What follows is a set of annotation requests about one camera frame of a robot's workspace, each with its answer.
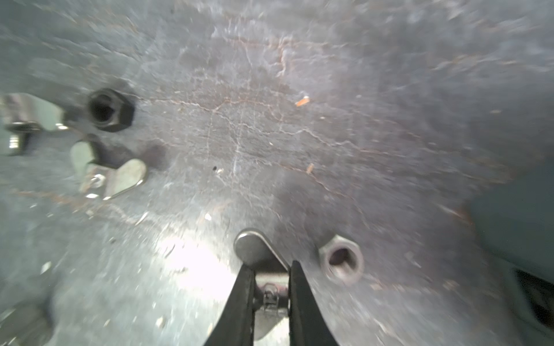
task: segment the dark teal object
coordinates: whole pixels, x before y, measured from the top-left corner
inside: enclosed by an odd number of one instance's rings
[[[470,204],[525,344],[554,345],[554,161]]]

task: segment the nut hole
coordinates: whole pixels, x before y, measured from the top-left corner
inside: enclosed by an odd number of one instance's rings
[[[109,121],[115,112],[111,104],[112,99],[107,95],[98,95],[92,99],[89,106],[94,119],[100,122]]]
[[[356,254],[346,248],[335,250],[329,257],[329,268],[333,275],[340,279],[348,278],[358,267]]]

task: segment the gray scratched surface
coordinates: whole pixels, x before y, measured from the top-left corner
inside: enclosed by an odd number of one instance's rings
[[[78,131],[0,158],[1,307],[49,295],[50,345],[202,345],[256,227],[343,346],[517,344],[456,210],[550,152],[553,18],[550,0],[2,0],[0,91],[66,107],[150,175],[84,200]],[[136,95],[128,130],[83,120],[104,86]],[[319,270],[334,231],[365,256],[349,288]],[[286,323],[258,344],[288,344]]]

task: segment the black hex nut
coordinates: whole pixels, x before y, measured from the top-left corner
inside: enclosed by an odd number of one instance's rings
[[[121,131],[131,126],[135,112],[131,102],[108,88],[90,94],[87,109],[94,126],[108,132]]]

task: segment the hex nut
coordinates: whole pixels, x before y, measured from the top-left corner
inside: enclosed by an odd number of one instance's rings
[[[100,89],[89,96],[87,104],[89,120],[98,129],[117,132],[131,126],[135,107],[120,93],[112,89]]]
[[[350,239],[335,235],[319,248],[323,273],[336,283],[352,285],[363,275],[363,255],[360,246]]]

